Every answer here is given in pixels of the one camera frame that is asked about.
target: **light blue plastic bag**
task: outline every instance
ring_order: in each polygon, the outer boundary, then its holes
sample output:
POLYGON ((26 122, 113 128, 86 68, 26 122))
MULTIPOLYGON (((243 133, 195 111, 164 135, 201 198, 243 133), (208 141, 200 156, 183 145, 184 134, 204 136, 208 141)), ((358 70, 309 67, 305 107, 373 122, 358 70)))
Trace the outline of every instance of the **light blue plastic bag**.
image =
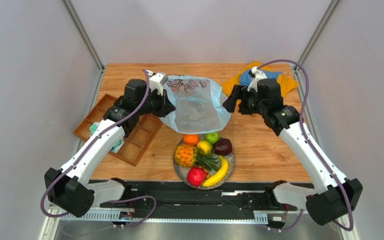
POLYGON ((168 76, 163 88, 175 111, 162 123, 182 134, 207 134, 222 130, 231 114, 222 106, 228 97, 222 87, 205 77, 168 76))

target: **blue towel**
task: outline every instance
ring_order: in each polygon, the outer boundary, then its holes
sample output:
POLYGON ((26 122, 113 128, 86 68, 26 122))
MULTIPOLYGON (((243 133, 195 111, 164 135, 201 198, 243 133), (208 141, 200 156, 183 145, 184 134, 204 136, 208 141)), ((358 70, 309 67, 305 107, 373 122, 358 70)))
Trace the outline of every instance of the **blue towel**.
MULTIPOLYGON (((278 79, 278 76, 282 74, 281 71, 265 71, 262 70, 268 79, 278 79)), ((245 71, 239 77, 239 85, 249 86, 251 83, 251 77, 248 74, 249 71, 245 71)))

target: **wooden tabletop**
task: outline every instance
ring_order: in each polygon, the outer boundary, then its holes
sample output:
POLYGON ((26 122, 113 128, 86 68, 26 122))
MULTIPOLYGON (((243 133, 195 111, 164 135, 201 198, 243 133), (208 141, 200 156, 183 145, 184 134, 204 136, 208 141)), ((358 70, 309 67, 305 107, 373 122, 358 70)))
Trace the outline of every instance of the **wooden tabletop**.
MULTIPOLYGON (((105 94, 119 97, 130 79, 145 79, 142 69, 164 72, 167 75, 206 77, 219 84, 239 74, 247 64, 173 63, 173 64, 108 64, 98 99, 105 94)), ((293 77, 288 64, 272 64, 277 72, 293 77)), ((284 104, 300 110, 297 90, 284 98, 284 104)), ((309 175, 293 151, 274 132, 266 127, 260 116, 232 114, 226 128, 219 132, 231 140, 235 155, 235 169, 231 182, 310 182, 309 175)), ((94 171, 93 179, 120 178, 123 180, 178 181, 173 166, 174 150, 183 138, 166 125, 162 125, 137 166, 106 155, 94 171)))

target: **gray wall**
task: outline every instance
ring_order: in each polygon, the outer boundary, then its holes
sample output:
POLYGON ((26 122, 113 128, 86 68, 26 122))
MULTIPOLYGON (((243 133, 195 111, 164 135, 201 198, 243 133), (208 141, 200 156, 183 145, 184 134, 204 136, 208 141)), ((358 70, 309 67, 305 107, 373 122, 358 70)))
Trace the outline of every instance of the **gray wall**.
POLYGON ((107 63, 298 60, 330 0, 72 0, 107 63))
POLYGON ((359 235, 384 239, 384 1, 342 1, 305 67, 323 148, 363 184, 359 235))
POLYGON ((97 79, 60 1, 0 2, 0 239, 37 239, 44 173, 74 153, 97 79))

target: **yellow cloth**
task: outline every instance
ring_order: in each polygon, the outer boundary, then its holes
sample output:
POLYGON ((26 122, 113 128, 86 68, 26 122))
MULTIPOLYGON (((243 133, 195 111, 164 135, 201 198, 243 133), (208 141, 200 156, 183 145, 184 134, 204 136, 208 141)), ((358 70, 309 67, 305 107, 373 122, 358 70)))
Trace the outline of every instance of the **yellow cloth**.
MULTIPOLYGON (((241 74, 251 69, 252 67, 258 67, 260 65, 262 64, 258 61, 253 61, 252 63, 248 64, 248 66, 246 66, 246 68, 244 68, 238 75, 232 77, 221 85, 221 90, 223 91, 223 93, 229 97, 232 93, 232 90, 234 89, 234 86, 240 84, 241 74)), ((261 70, 275 72, 275 70, 268 66, 262 67, 261 70)), ((276 81, 281 87, 281 96, 283 98, 285 97, 285 95, 287 95, 287 93, 299 86, 299 83, 296 82, 296 80, 291 79, 283 74, 279 75, 276 81)))

